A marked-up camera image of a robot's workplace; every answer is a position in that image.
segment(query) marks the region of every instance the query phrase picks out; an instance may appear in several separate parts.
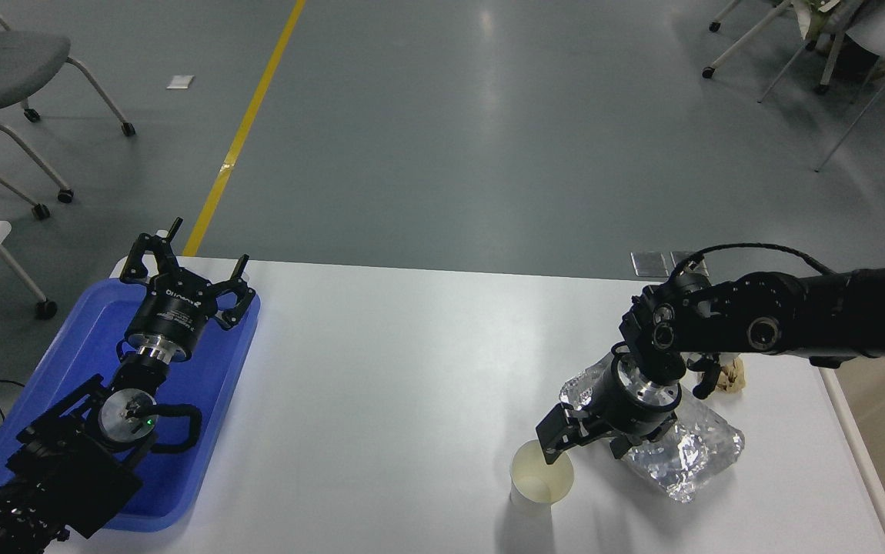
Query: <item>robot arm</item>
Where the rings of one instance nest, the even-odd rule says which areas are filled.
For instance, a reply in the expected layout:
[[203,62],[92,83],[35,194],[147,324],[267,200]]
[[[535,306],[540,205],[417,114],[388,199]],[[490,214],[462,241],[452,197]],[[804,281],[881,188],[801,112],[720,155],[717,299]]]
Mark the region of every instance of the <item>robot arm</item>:
[[[145,456],[185,452],[199,440],[199,408],[158,404],[156,390],[170,362],[189,360],[210,319],[224,330],[241,322],[255,290],[242,277],[246,255],[230,279],[216,284],[179,267],[169,243],[181,224],[176,219],[165,238],[138,236],[130,250],[120,280],[147,290],[125,330],[123,342],[134,350],[125,353],[119,344],[111,383],[94,375],[18,435],[23,446],[6,464],[15,476],[0,487],[0,554],[41,553],[69,537],[67,526],[89,538],[141,488],[133,470]],[[158,264],[151,279],[142,262],[147,252]],[[228,294],[234,308],[220,309],[217,299]],[[189,419],[189,437],[159,444],[160,417]]]
[[[624,342],[589,403],[560,403],[536,427],[546,462],[595,439],[611,438],[618,459],[630,446],[657,441],[675,422],[679,379],[703,374],[693,395],[705,399],[716,387],[720,353],[789,353],[826,367],[885,355],[885,269],[832,273],[811,260],[822,275],[761,272],[711,285],[704,275],[682,273],[704,252],[632,298],[619,326]],[[699,357],[686,362],[683,353]]]

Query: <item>clear plastic bag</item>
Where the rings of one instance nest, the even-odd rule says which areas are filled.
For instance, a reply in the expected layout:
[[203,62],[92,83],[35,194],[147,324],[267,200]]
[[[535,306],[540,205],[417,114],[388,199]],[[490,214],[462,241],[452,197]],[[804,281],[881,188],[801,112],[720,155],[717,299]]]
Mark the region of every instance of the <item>clear plastic bag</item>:
[[[612,360],[613,355],[608,354],[569,379],[559,400],[576,409],[586,407],[593,383],[610,371]],[[691,393],[682,395],[675,415],[678,421],[660,441],[634,446],[622,460],[673,500],[691,502],[696,491],[737,462],[744,436]]]

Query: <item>white paper cup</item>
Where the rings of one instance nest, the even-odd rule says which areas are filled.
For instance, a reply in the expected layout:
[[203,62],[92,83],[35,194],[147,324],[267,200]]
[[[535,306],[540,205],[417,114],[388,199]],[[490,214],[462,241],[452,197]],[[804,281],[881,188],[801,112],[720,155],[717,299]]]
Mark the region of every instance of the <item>white paper cup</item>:
[[510,463],[512,501],[519,505],[521,501],[535,505],[555,504],[569,494],[573,477],[573,463],[565,452],[549,466],[538,441],[526,442],[517,449]]

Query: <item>yellow floor line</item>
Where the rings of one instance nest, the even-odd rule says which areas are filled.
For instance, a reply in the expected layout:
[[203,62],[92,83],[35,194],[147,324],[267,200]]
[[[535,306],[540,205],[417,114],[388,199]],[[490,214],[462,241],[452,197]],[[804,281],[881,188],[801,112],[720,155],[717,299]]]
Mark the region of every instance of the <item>yellow floor line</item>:
[[282,29],[282,34],[278,38],[278,45],[275,45],[275,50],[271,53],[268,65],[264,68],[264,73],[261,74],[261,80],[255,89],[252,102],[248,105],[248,111],[245,112],[245,117],[241,120],[241,126],[238,127],[238,133],[234,135],[234,141],[231,142],[231,148],[227,151],[224,164],[221,165],[220,172],[217,173],[217,179],[213,182],[213,189],[210,189],[210,194],[207,195],[206,202],[203,203],[203,210],[200,211],[199,217],[196,218],[196,224],[189,234],[185,248],[182,249],[182,255],[184,256],[196,255],[196,250],[199,250],[200,243],[203,242],[203,236],[206,235],[206,230],[210,227],[210,220],[213,219],[213,214],[217,211],[217,204],[220,203],[221,196],[224,196],[224,189],[227,187],[227,182],[231,179],[231,172],[234,171],[234,165],[238,162],[241,150],[245,147],[245,140],[248,139],[248,133],[252,129],[252,124],[255,123],[257,110],[261,108],[261,101],[263,101],[264,95],[268,91],[268,85],[271,85],[271,78],[275,76],[278,63],[282,61],[285,46],[289,43],[292,30],[296,28],[296,22],[299,20],[299,14],[302,13],[302,7],[305,4],[306,0],[296,0],[295,7],[292,7],[289,20],[285,22],[285,28]]

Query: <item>blue tray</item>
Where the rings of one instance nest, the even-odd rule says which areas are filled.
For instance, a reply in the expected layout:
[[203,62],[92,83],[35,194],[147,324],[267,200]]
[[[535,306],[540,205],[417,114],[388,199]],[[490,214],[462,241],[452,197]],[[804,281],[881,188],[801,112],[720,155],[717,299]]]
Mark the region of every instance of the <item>blue tray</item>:
[[[81,295],[0,428],[0,485],[13,477],[5,462],[21,446],[15,439],[19,431],[91,375],[103,375],[105,385],[111,382],[119,364],[115,345],[125,336],[144,294],[145,287],[108,279]],[[232,295],[225,295],[221,305],[228,305],[229,299],[232,304]],[[108,529],[157,532],[192,505],[245,364],[260,308],[255,297],[245,318],[230,331],[207,323],[192,358],[171,364],[156,400],[199,407],[203,412],[199,442],[181,455],[147,455],[135,469],[143,487],[108,522]],[[162,418],[156,428],[159,442],[181,442],[186,427],[185,418]]]

